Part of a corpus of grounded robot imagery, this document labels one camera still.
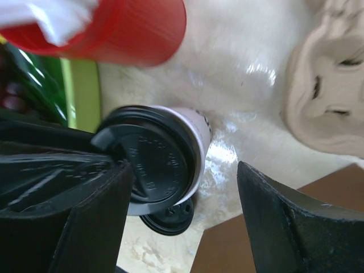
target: white paper cup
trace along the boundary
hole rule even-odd
[[[195,176],[187,193],[181,198],[180,201],[176,203],[176,205],[179,205],[189,199],[198,190],[198,186],[200,185],[205,170],[206,154],[212,139],[211,126],[207,118],[198,110],[183,107],[152,107],[169,112],[186,124],[193,133],[193,136],[195,137],[195,140],[198,144],[199,151],[196,156],[200,158],[200,168],[195,170]]]

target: cardboard box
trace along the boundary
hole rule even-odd
[[[364,170],[350,165],[299,189],[308,196],[364,212]],[[204,231],[191,273],[255,273],[244,216]]]

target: red container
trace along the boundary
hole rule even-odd
[[[100,0],[92,23],[63,47],[47,43],[37,24],[7,28],[0,34],[39,55],[147,67],[168,60],[185,29],[183,0]]]

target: black plastic lid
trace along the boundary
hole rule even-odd
[[[188,199],[180,205],[175,205],[161,212],[141,216],[140,219],[153,231],[175,236],[184,233],[190,226],[195,208],[192,199]]]
[[[177,203],[198,167],[193,136],[165,111],[127,106],[100,125],[92,144],[116,160],[131,162],[135,183],[129,215],[147,215]]]

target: green container edge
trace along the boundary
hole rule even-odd
[[[60,59],[67,102],[68,127],[94,133],[101,122],[97,64]]]

